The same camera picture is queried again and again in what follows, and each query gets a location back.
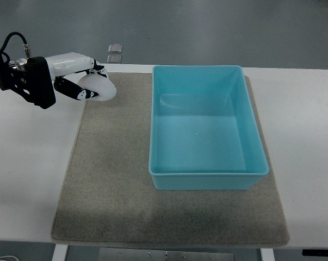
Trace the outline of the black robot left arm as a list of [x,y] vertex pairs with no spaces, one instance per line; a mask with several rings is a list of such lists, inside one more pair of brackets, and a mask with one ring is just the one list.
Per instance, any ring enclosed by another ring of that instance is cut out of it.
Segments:
[[25,80],[22,79],[23,73],[11,63],[10,57],[4,52],[0,51],[0,89],[2,91],[11,90],[27,102],[33,103],[33,98],[28,91],[25,91]]

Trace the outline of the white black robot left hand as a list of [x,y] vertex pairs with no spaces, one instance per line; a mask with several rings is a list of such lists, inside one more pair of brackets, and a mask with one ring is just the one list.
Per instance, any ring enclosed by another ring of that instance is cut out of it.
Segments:
[[95,59],[71,52],[51,57],[32,57],[23,66],[27,91],[34,105],[47,109],[56,103],[55,92],[74,100],[81,87],[78,81],[88,74],[108,76],[105,66]]

